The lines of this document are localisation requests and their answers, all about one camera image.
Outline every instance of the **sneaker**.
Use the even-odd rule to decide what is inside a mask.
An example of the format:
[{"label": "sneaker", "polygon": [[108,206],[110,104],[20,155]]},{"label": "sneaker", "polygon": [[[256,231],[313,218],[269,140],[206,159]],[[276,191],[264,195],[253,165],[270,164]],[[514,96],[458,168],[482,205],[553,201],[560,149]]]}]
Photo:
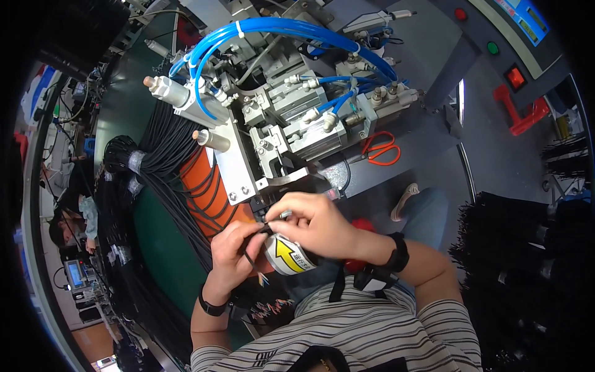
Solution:
[{"label": "sneaker", "polygon": [[403,206],[405,205],[407,199],[409,199],[411,195],[415,194],[419,194],[419,188],[417,187],[417,184],[414,182],[411,185],[407,186],[405,192],[403,193],[403,196],[401,196],[401,198],[399,199],[397,206],[394,207],[393,210],[390,212],[391,220],[395,222],[399,222],[401,220],[401,217],[399,216],[401,209],[403,209]]}]

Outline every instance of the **yellow arrow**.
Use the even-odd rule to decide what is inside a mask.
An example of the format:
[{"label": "yellow arrow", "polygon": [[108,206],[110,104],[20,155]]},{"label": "yellow arrow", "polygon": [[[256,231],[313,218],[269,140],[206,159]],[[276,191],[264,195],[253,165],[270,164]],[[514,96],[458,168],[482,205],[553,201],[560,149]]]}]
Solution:
[{"label": "yellow arrow", "polygon": [[304,271],[298,263],[293,259],[292,253],[295,253],[291,248],[289,248],[285,243],[277,239],[277,247],[275,249],[275,256],[280,257],[285,265],[287,265],[290,269],[295,271],[296,273],[301,273]]}]

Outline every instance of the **red scissors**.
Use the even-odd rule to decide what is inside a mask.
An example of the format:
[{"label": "red scissors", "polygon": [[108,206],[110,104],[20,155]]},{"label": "red scissors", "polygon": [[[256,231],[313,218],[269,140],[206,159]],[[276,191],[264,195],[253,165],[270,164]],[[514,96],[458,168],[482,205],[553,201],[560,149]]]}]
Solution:
[{"label": "red scissors", "polygon": [[[372,141],[380,136],[387,136],[390,139],[390,142],[388,143],[381,143],[380,145],[376,145],[376,146],[370,146],[370,144],[372,143]],[[397,162],[397,160],[399,160],[399,158],[401,157],[401,148],[398,147],[397,145],[394,144],[394,136],[392,133],[387,132],[385,130],[381,131],[381,132],[377,132],[374,133],[372,136],[368,137],[365,141],[362,142],[362,146],[364,146],[363,150],[362,150],[362,155],[358,158],[355,158],[351,161],[349,161],[349,164],[353,164],[355,162],[358,162],[360,160],[365,160],[368,159],[368,162],[370,164],[375,164],[375,165],[383,165],[383,166],[388,166],[388,165],[393,165],[394,163]],[[380,162],[380,161],[376,161],[374,159],[376,159],[378,156],[380,156],[381,154],[392,150],[392,149],[396,149],[397,150],[397,155],[395,156],[394,159],[388,161],[388,162]],[[370,155],[369,153],[371,151],[378,151],[372,155]]]}]

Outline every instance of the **green workbench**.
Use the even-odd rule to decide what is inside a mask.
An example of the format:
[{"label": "green workbench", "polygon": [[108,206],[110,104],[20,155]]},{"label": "green workbench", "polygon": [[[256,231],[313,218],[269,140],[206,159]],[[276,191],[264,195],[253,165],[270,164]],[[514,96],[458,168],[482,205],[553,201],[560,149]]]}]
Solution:
[{"label": "green workbench", "polygon": [[[162,61],[161,56],[147,48],[143,41],[172,30],[173,23],[171,14],[155,17],[129,46],[114,70],[98,115],[96,166],[103,159],[105,145],[113,137],[128,135],[136,142],[140,141],[156,102],[142,82],[145,76],[155,75],[152,67]],[[155,40],[170,48],[172,34]],[[149,271],[160,288],[190,318],[206,272],[168,212],[147,188],[141,191],[136,202],[134,223]],[[234,349],[252,340],[241,322],[230,322],[228,329]]]}]

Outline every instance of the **black wristband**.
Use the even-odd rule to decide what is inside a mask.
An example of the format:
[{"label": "black wristband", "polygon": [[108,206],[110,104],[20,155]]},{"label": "black wristband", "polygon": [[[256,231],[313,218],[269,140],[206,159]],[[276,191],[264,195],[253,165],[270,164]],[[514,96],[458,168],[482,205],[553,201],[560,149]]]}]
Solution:
[{"label": "black wristband", "polygon": [[198,292],[198,301],[201,303],[202,309],[205,311],[205,313],[209,314],[212,317],[219,317],[221,314],[223,314],[225,312],[225,309],[227,308],[227,303],[225,303],[221,306],[213,306],[213,305],[209,304],[202,297],[202,289],[204,286],[205,285],[203,284],[201,286],[200,291]]},{"label": "black wristband", "polygon": [[400,273],[409,262],[407,244],[403,240],[404,235],[401,233],[393,233],[389,234],[388,236],[394,240],[397,249],[391,253],[389,261],[382,265],[381,268],[390,270],[392,273]]}]

